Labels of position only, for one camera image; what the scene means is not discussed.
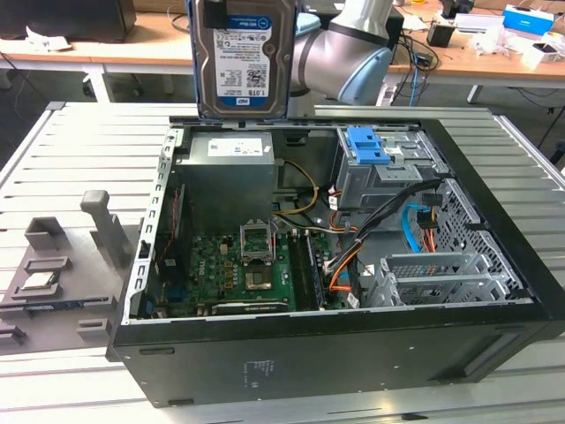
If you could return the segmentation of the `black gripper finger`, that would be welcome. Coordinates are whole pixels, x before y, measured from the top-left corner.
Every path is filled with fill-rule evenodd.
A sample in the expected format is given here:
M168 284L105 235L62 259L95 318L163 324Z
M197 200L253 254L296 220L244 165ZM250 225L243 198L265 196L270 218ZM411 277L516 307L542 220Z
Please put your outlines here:
M226 2L224 0L204 1L205 27L226 27Z

